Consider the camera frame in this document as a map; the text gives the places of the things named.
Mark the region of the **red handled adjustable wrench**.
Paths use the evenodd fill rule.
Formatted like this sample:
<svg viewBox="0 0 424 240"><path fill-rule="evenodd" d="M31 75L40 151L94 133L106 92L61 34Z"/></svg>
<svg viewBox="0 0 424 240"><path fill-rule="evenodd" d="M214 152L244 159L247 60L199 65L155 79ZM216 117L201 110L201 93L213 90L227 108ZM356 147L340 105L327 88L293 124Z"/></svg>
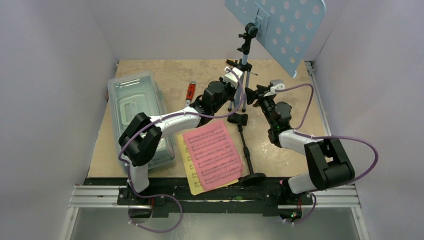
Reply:
<svg viewBox="0 0 424 240"><path fill-rule="evenodd" d="M190 81L188 88L187 88L187 92L186 92L186 98L185 98L185 106L188 107L191 102L192 99L194 97L195 94L195 89L196 89L196 82L194 80Z"/></svg>

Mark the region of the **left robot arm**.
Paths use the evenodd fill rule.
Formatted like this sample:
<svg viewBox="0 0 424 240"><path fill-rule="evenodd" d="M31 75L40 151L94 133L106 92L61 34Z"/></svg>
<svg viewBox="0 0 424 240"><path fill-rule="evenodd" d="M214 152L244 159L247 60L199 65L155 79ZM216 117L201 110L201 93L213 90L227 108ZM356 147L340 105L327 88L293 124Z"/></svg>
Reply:
<svg viewBox="0 0 424 240"><path fill-rule="evenodd" d="M153 159L161 139L180 132L206 125L227 102L234 100L237 91L243 90L242 82L233 86L223 79L212 81L193 103L172 113L147 116L138 113L121 134L118 154L127 158L123 160L127 166L128 184L132 188L129 197L138 205L149 199L148 163Z"/></svg>

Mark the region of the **blue perforated music stand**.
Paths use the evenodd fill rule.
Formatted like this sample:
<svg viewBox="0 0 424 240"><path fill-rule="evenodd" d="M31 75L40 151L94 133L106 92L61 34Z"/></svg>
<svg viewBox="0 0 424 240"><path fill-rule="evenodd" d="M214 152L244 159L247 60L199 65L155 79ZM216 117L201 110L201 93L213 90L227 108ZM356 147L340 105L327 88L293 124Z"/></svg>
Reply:
<svg viewBox="0 0 424 240"><path fill-rule="evenodd" d="M245 27L241 63L247 64L256 39L292 78L326 14L323 0L226 0L224 5Z"/></svg>

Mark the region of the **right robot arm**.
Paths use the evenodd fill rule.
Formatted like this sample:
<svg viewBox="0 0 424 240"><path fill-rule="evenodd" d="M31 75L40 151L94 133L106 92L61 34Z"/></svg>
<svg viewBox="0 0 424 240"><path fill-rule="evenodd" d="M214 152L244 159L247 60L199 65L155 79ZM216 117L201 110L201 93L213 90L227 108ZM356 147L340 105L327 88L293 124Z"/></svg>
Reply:
<svg viewBox="0 0 424 240"><path fill-rule="evenodd" d="M290 125L292 107L275 102L274 97L282 90L282 84L257 85L255 90L245 88L248 105L259 107L270 128L268 138L278 148L289 149L306 158L307 172L280 182L282 200L294 203L300 195L314 190L326 190L344 185L355 178L355 170L338 138L313 139L302 136Z"/></svg>

